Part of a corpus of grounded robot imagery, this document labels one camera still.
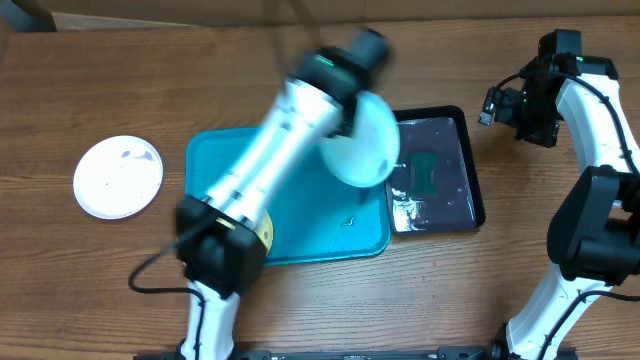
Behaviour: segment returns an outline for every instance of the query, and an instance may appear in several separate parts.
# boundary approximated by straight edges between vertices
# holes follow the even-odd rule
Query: white plate
[[[320,140],[327,168],[343,182],[372,187],[386,180],[400,155],[400,130],[393,111],[379,96],[363,91],[350,137]]]
[[[135,136],[114,136],[94,145],[73,175],[78,204],[101,219],[121,219],[144,209],[160,190],[162,160]]]

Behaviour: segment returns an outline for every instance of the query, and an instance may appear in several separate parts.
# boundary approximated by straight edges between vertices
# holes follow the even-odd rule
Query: blue plastic tray
[[[257,128],[206,131],[187,147],[187,194],[204,192],[233,165]],[[268,208],[273,246],[267,264],[290,265],[381,253],[391,240],[383,185],[349,186],[312,149],[284,181]]]

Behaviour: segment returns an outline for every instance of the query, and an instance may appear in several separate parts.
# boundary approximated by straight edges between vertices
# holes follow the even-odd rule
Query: wood grain surface
[[[0,15],[0,59],[4,56],[9,41],[9,35],[13,32],[13,28],[7,22],[4,16]]]
[[[156,29],[165,27],[183,27],[191,25],[157,22],[157,21],[145,21],[145,20],[130,20],[121,18],[112,18],[104,16],[93,15],[77,15],[53,12],[51,17],[56,24],[56,30],[63,31],[87,31],[87,30],[113,30],[113,29]]]
[[[265,25],[265,0],[13,0],[30,12],[205,26]],[[279,19],[299,24],[285,0]],[[306,0],[321,23],[640,15],[636,0]]]
[[[454,104],[466,116],[487,222],[478,231],[396,237],[378,257],[268,268],[244,299],[235,338],[276,351],[417,350],[484,345],[546,271],[549,221],[578,178],[558,146],[476,123],[487,89],[536,55],[556,27],[611,57],[640,135],[640,18],[374,23],[396,58],[380,93],[394,109]],[[297,29],[289,39],[302,46]],[[329,27],[334,43],[348,26]],[[127,276],[173,238],[185,149],[197,133],[258,124],[279,77],[263,29],[14,34],[0,68],[0,358],[125,359],[171,350],[188,299],[140,295]],[[166,175],[140,215],[96,220],[76,204],[82,154],[113,135],[156,146]],[[162,260],[145,285],[182,285]],[[640,293],[629,279],[620,292]],[[638,358],[640,306],[598,300],[567,337],[584,359]]]

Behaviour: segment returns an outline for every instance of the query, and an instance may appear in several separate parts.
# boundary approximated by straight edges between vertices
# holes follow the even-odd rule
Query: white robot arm
[[[282,180],[325,136],[350,136],[356,96],[372,86],[389,56],[386,39],[366,30],[349,50],[307,54],[286,82],[253,142],[205,199],[178,206],[177,255],[192,296],[185,360],[226,360],[240,296],[259,275],[267,250],[254,233]]]
[[[564,337],[598,296],[578,303],[562,322],[572,303],[581,293],[609,291],[619,285],[635,271],[640,259],[635,253],[625,260],[620,256],[634,252],[635,235],[628,224],[620,225],[621,231],[615,234],[604,230],[613,226],[607,220],[611,206],[621,204],[617,199],[619,175],[637,172],[635,165],[629,165],[640,160],[640,150],[620,106],[615,68],[608,59],[581,56],[579,32],[556,30],[540,40],[539,49],[538,57],[522,71],[522,77],[527,78],[523,90],[492,88],[479,120],[485,124],[490,121],[488,115],[500,107],[493,104],[495,98],[507,108],[502,113],[497,109],[497,122],[516,127],[516,138],[547,147],[555,145],[558,120],[564,120],[582,174],[549,228],[548,251],[553,263],[528,303],[506,326],[508,353],[524,360],[555,359]],[[530,76],[542,79],[531,80]],[[619,124],[588,87],[608,99]],[[616,257],[631,266],[610,265]],[[555,336],[548,339],[559,323],[562,325]]]
[[[579,78],[609,97],[620,118],[633,161],[638,164],[640,151],[620,106],[618,81],[606,75],[594,74],[583,74]],[[565,80],[556,99],[556,106],[569,128],[581,173],[587,166],[601,165],[611,165],[618,172],[631,173],[622,157],[611,114],[593,93],[575,81]],[[566,280],[560,266],[550,264],[547,274],[527,305],[507,325],[510,351],[520,355],[522,359],[537,359],[546,335],[580,293],[591,290],[609,291],[611,288],[602,280],[581,277],[573,281]],[[597,298],[589,297],[571,313],[551,340],[544,355],[545,360],[556,358],[564,337]]]
[[[238,223],[255,230],[271,196],[305,151],[340,124],[342,106],[321,90],[299,80],[288,81],[244,155],[207,191],[206,202]],[[240,296],[223,298],[192,281],[189,287],[206,299],[200,329],[199,358],[226,360],[233,350],[232,330]],[[196,359],[200,306],[191,297],[189,328],[182,344],[185,359]]]

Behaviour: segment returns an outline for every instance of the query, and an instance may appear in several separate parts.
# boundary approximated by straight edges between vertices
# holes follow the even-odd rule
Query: wooden table
[[[578,178],[566,126],[553,149],[476,123],[487,89],[536,55],[556,27],[614,59],[640,135],[640,18],[371,24],[397,51],[380,93],[394,109],[455,104],[467,115],[487,211],[476,232],[396,237],[362,260],[266,269],[235,338],[277,351],[483,345],[546,271],[549,221]],[[330,27],[330,40],[348,38]],[[301,34],[291,36],[301,43]],[[0,68],[0,358],[123,359],[173,349],[188,299],[127,288],[132,268],[173,238],[185,149],[198,132],[255,125],[279,84],[257,28],[11,35]],[[139,216],[105,222],[76,204],[82,154],[132,134],[164,160],[163,188]],[[183,285],[162,260],[142,283]],[[640,293],[640,280],[620,289]],[[638,358],[640,306],[599,300],[566,344],[583,358]]]

